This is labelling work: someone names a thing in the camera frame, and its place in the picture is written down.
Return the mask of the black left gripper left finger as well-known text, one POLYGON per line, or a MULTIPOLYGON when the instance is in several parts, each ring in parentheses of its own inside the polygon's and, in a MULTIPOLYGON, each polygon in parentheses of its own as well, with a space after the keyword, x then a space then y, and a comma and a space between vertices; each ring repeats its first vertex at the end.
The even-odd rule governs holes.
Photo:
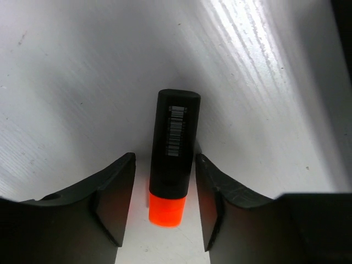
POLYGON ((129 152, 40 200, 1 199, 1 263, 115 263, 135 171, 129 152))

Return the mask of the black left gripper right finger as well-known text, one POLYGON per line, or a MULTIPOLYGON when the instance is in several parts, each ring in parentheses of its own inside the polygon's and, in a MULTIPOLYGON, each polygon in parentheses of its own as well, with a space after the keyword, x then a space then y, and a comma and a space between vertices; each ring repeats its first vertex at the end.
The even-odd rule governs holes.
POLYGON ((265 197, 195 159, 202 236, 211 263, 351 263, 351 194, 265 197))

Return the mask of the orange cap black highlighter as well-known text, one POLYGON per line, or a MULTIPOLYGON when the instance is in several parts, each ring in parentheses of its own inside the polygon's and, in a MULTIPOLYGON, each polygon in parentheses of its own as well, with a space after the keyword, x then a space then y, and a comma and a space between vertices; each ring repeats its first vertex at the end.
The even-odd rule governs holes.
POLYGON ((181 224, 199 119, 201 96, 192 91, 164 89, 158 93, 149 181, 152 224, 181 224))

